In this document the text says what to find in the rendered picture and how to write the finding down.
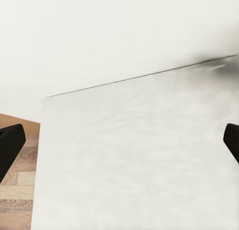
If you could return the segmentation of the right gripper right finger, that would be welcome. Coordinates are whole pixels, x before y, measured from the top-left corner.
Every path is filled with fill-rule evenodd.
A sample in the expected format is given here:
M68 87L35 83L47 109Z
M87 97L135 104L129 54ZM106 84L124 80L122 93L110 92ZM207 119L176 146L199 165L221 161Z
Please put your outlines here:
M239 125L228 123L224 132L223 141L239 163Z

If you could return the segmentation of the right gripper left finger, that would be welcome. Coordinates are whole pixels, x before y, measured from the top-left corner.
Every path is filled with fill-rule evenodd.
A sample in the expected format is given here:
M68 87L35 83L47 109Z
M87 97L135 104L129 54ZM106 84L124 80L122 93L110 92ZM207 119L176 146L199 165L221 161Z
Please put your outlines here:
M26 142L21 123L0 129L0 183Z

